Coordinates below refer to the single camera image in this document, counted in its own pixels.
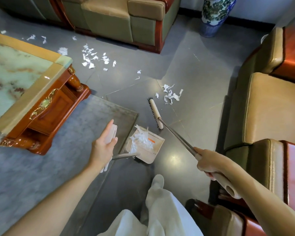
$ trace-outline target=marble tabletop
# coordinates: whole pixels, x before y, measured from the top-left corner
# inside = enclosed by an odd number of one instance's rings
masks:
[[[8,134],[72,59],[0,34],[0,134]]]

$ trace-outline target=gray marble platform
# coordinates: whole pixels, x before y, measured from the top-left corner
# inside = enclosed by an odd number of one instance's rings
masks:
[[[134,111],[90,95],[60,128],[45,156],[0,147],[0,235],[84,167],[91,142],[100,136],[110,119],[113,118],[118,126],[118,143],[114,149],[114,154],[117,154],[137,117]],[[88,188],[62,235],[78,234],[112,164]]]

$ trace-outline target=blue and white vase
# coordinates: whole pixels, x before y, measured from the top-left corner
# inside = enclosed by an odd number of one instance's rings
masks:
[[[205,0],[202,9],[200,35],[213,37],[228,17],[236,0]]]

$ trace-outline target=black baseboard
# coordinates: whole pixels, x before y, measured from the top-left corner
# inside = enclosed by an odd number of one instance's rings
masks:
[[[179,8],[178,14],[188,16],[188,17],[193,17],[193,18],[201,18],[201,11],[191,10],[191,9],[182,8],[182,7]],[[259,31],[265,31],[265,32],[270,32],[275,26],[275,24],[272,24],[272,23],[252,21],[252,20],[242,19],[238,17],[231,17],[231,16],[226,18],[225,24],[242,26],[242,27],[251,28],[251,29],[255,29]]]

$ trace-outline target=wooden table leg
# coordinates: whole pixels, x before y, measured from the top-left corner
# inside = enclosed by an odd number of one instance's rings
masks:
[[[40,142],[29,137],[20,137],[16,139],[5,139],[0,146],[34,150],[40,146]]]
[[[78,77],[75,75],[75,69],[70,66],[68,71],[72,74],[72,76],[68,79],[67,83],[73,87],[77,92],[82,92],[84,90],[83,85],[81,84]]]

